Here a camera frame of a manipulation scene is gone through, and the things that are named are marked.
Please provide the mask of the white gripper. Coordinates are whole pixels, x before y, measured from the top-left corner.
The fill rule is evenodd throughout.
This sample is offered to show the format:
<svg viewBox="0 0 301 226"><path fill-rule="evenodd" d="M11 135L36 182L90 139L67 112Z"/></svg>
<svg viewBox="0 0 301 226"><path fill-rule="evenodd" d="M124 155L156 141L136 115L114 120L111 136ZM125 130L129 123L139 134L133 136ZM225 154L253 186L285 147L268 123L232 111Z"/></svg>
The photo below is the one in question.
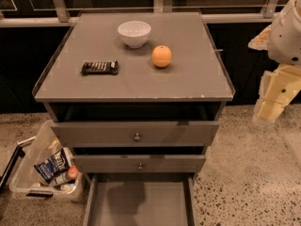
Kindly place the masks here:
<svg viewBox="0 0 301 226"><path fill-rule="evenodd" d="M248 47L268 50L268 56L281 63L273 72L263 73L254 108L256 120L275 121L301 91L301 67L297 66L301 64L301 0L289 0Z"/></svg>

